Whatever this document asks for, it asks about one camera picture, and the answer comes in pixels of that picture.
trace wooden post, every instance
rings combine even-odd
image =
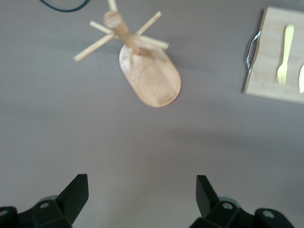
[[[107,27],[112,29],[115,34],[123,41],[123,43],[133,50],[134,54],[139,53],[139,47],[136,44],[134,38],[132,37],[131,33],[127,25],[125,24],[122,16],[116,10],[110,10],[106,12],[104,15],[104,22]]]

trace wooden cutting board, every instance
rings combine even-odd
[[[293,24],[295,30],[283,86],[278,84],[276,74],[283,59],[284,34],[288,24]],[[304,64],[304,13],[269,7],[264,12],[260,30],[244,93],[304,104],[304,93],[299,92],[299,73]]]
[[[181,90],[181,76],[163,49],[140,48],[133,55],[123,46],[120,67],[137,97],[151,107],[163,107],[175,100]]]

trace fork handle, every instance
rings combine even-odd
[[[290,53],[291,43],[293,41],[295,26],[290,24],[287,25],[285,29],[285,37],[284,37],[284,53],[283,53],[283,63],[287,64],[288,57]]]

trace tray handle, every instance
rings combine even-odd
[[[252,70],[252,66],[251,66],[251,63],[249,61],[250,53],[251,53],[251,48],[252,48],[253,43],[260,37],[260,35],[261,35],[261,31],[259,31],[256,34],[256,36],[252,39],[252,41],[250,41],[250,43],[248,45],[247,55],[246,55],[246,64],[247,64],[247,68],[248,68],[248,73],[250,73],[251,70]]]

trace black cable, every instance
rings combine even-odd
[[[77,8],[75,9],[58,9],[58,8],[55,8],[53,6],[51,6],[50,4],[46,3],[44,0],[40,0],[43,4],[47,5],[48,7],[50,7],[51,9],[53,10],[56,10],[56,11],[59,11],[59,12],[63,12],[63,13],[70,13],[70,12],[75,12],[77,10],[80,10],[82,9],[84,6],[86,6],[86,4],[89,3],[90,0],[85,0],[80,6],[78,6]]]

